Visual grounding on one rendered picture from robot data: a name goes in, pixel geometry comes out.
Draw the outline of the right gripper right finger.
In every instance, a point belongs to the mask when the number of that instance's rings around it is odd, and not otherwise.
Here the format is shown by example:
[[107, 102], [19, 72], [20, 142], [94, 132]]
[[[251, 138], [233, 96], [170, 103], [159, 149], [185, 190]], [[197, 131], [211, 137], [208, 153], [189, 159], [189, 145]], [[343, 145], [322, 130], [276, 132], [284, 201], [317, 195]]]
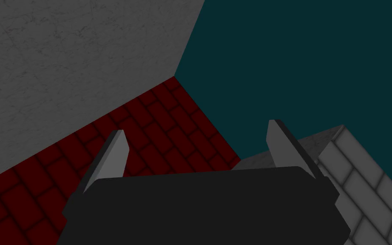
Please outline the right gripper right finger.
[[281, 120], [269, 121], [266, 143], [276, 167], [296, 166], [316, 179], [323, 177], [315, 161]]

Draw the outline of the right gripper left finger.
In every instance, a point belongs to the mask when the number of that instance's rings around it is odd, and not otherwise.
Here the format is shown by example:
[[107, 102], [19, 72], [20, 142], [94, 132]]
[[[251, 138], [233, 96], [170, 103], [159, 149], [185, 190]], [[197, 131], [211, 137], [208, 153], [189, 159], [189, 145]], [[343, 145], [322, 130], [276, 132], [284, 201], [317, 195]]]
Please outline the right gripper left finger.
[[85, 172], [79, 184], [79, 192], [84, 193], [98, 179], [122, 177], [129, 151], [125, 132], [113, 130]]

